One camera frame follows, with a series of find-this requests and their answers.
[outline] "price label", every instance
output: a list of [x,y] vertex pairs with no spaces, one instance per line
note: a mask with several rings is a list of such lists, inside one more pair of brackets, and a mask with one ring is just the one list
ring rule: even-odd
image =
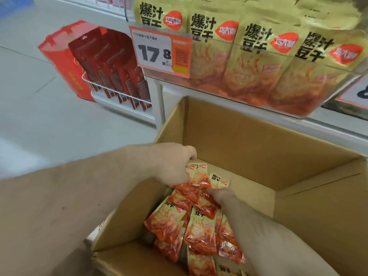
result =
[[368,109],[368,74],[360,78],[336,100]]
[[132,26],[130,32],[138,65],[189,78],[191,38]]

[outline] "forearm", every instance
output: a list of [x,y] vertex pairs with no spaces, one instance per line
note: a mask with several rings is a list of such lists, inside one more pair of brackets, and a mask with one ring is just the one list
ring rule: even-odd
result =
[[153,176],[150,153],[146,146],[129,146],[1,182],[0,274],[49,273]]
[[337,276],[299,237],[238,199],[224,203],[229,223],[259,276]]

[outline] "floor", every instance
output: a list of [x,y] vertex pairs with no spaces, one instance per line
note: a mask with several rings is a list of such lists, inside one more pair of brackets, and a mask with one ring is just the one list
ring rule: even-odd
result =
[[152,142],[156,129],[79,99],[37,46],[77,21],[36,7],[0,19],[0,180]]

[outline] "qr code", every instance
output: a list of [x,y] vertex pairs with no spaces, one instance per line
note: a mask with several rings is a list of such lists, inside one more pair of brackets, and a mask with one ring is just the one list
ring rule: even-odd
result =
[[176,48],[176,65],[188,68],[188,51],[185,49]]

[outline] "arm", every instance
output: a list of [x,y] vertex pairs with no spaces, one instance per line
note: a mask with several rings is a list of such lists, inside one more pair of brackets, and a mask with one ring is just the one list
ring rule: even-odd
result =
[[230,189],[210,193],[258,276],[338,276],[292,231],[240,201]]
[[188,182],[195,157],[181,144],[127,146],[1,182],[0,275],[49,275],[138,183]]

